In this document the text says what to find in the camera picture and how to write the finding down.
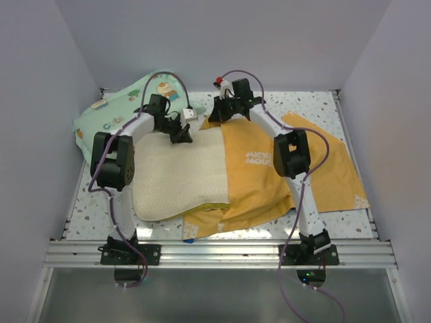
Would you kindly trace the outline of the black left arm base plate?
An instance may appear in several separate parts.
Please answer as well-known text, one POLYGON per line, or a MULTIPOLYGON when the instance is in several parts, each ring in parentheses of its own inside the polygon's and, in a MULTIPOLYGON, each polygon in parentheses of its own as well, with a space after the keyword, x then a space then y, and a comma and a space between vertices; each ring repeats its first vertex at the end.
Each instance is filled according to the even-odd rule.
MULTIPOLYGON (((146 264, 158 266, 161 257, 161 245, 139 244, 135 249, 144 255, 146 264)), ((102 265, 142 265, 143 261, 132 248, 128 246, 109 247, 107 244, 98 247, 101 252, 100 264, 102 265)))

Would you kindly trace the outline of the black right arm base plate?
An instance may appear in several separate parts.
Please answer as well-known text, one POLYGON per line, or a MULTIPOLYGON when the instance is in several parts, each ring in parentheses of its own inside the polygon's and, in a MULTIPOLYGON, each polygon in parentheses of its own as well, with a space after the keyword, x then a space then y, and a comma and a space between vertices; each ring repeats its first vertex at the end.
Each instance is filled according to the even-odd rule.
POLYGON ((300 244, 289 244, 283 252, 283 244, 278 246, 282 266, 337 266, 340 264, 337 247, 334 244, 317 254, 307 255, 300 244))

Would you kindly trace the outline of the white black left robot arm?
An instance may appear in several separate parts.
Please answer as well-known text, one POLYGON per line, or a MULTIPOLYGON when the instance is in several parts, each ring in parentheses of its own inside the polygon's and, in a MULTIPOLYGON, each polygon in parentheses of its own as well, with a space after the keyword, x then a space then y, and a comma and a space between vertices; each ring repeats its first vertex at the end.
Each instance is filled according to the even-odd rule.
POLYGON ((173 144, 193 142, 189 122, 197 117, 195 110, 187 105, 171 117, 169 108, 169 99, 152 94, 149 102, 136 109, 119 129, 94 135, 88 190, 107 194, 113 226, 106 244, 99 248, 104 262, 121 260, 133 264, 143 256, 133 216, 128 211, 131 198, 127 193, 135 175, 135 144, 154 132, 167 134, 173 144))

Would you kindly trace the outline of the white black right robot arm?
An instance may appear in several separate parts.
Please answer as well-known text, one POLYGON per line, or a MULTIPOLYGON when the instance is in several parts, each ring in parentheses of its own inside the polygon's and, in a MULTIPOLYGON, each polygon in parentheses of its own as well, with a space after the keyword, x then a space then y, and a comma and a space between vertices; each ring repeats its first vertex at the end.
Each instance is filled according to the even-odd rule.
POLYGON ((308 264, 317 263, 331 240, 321 220, 311 187, 311 156, 307 132, 312 129, 294 128, 273 115, 263 96, 256 97, 248 79, 230 83, 218 77, 213 83, 219 95, 214 98, 211 122, 226 122, 240 114, 259 125, 273 139, 273 165, 286 181, 296 205, 300 243, 298 256, 308 264))

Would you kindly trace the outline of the cream quilted pillow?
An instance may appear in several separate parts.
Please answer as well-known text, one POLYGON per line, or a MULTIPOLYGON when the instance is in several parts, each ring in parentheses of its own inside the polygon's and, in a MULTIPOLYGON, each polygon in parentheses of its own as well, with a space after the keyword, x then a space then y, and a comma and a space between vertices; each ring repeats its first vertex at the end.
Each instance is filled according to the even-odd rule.
POLYGON ((133 205, 143 221, 230 206, 224 138, 219 127, 197 131, 192 143, 151 133, 135 146, 133 205))

